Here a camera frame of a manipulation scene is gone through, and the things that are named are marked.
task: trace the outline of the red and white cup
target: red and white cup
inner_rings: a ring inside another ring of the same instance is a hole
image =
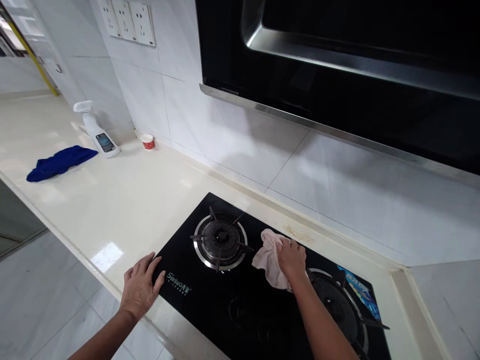
[[[140,141],[147,150],[152,150],[155,147],[154,137],[150,134],[143,134],[140,136]]]

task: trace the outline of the sticker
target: sticker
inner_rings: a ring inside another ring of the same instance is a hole
[[[337,265],[337,267],[340,270],[343,270],[346,274],[346,280],[350,284],[350,287],[352,290],[355,292],[355,294],[358,296],[358,298],[361,300],[362,303],[365,304],[365,306],[370,310],[371,314],[375,319],[378,321],[381,321],[382,319],[380,318],[380,311],[379,307],[375,303],[375,301],[372,299],[372,297],[369,294],[369,289],[363,285],[360,281],[357,280],[354,274],[352,274],[350,271],[344,269],[340,265]]]

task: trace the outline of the blue microfiber towel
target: blue microfiber towel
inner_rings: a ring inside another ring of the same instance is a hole
[[[31,183],[53,178],[55,175],[64,174],[72,166],[80,165],[93,158],[99,152],[78,145],[60,150],[52,157],[40,159],[26,177]]]

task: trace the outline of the kitchen countertop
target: kitchen countertop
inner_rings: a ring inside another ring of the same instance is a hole
[[[124,272],[157,253],[208,192],[221,197],[373,284],[392,359],[422,359],[423,341],[401,300],[402,267],[292,209],[159,143],[138,140],[65,174],[26,181],[37,159],[73,145],[94,148],[63,98],[0,101],[0,179],[118,299]],[[160,296],[144,321],[178,358],[227,357]]]

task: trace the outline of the stainless steel trim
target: stainless steel trim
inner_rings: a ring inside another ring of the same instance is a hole
[[[210,218],[210,215],[208,216],[205,216],[201,221],[200,223],[198,223],[198,225],[196,226],[196,229],[195,229],[195,233],[194,235],[198,235],[199,234],[199,231],[200,231],[200,227],[202,226],[202,224],[205,222],[205,220],[209,219]],[[248,245],[248,241],[247,241],[247,234],[245,233],[245,229],[244,227],[242,226],[242,224],[240,224],[239,222],[236,223],[239,227],[240,227],[240,230],[243,234],[243,239],[245,240],[245,245]],[[204,255],[202,254],[202,252],[200,251],[200,248],[199,248],[199,244],[196,242],[196,241],[193,241],[193,247],[195,248],[195,252],[198,256],[198,258],[201,260],[202,263],[204,263],[206,266],[208,266],[210,269],[215,269],[215,264],[212,264],[210,261],[208,261]],[[231,263],[230,265],[228,266],[220,266],[218,268],[218,270],[220,271],[226,271],[226,270],[231,270],[235,267],[237,267],[238,265],[240,265],[240,263],[243,261],[243,259],[245,258],[245,253],[243,253],[242,255],[240,255],[240,258],[238,258],[237,261],[235,261],[234,263]]]
[[[328,277],[332,277],[332,275],[330,275],[328,272],[326,271],[323,271],[323,270],[320,270],[320,269],[317,269],[317,268],[314,268],[314,267],[310,267],[308,270],[310,270],[312,273],[322,273],[324,275],[327,275]],[[355,308],[356,310],[356,313],[358,314],[358,317],[360,319],[363,319],[362,317],[362,313],[360,312],[360,309],[359,307],[357,306],[357,304],[355,303],[355,301],[352,299],[352,297],[350,296],[349,292],[347,291],[346,288],[343,288],[343,292],[346,294],[346,296],[348,297],[348,299],[350,300],[350,302],[353,304],[353,307]],[[364,323],[361,323],[361,327],[363,328],[363,346],[362,346],[362,349],[365,353],[368,353],[369,352],[369,334],[367,333],[367,326],[364,324]]]
[[[364,137],[353,135],[351,133],[335,129],[333,127],[323,125],[321,123],[309,120],[305,117],[297,116],[292,113],[279,110],[277,108],[267,106],[244,97],[240,97],[222,90],[218,90],[214,87],[210,87],[204,84],[199,84],[200,90],[208,96],[217,98],[231,104],[235,104],[247,109],[254,109],[267,113],[293,123],[302,125],[309,129],[318,131],[325,136],[340,140],[344,143],[356,146],[358,148],[374,151],[377,153],[385,154],[393,158],[399,159],[405,163],[415,165],[423,170],[429,171],[441,175],[443,177],[455,180],[459,183],[480,189],[480,176],[471,172],[457,169],[455,167],[442,164],[418,155],[411,154],[409,152],[396,149],[394,147],[381,144],[372,140],[368,140]]]
[[[480,79],[322,49],[321,39],[262,25],[265,0],[243,0],[241,37],[254,51],[417,88],[480,100]]]

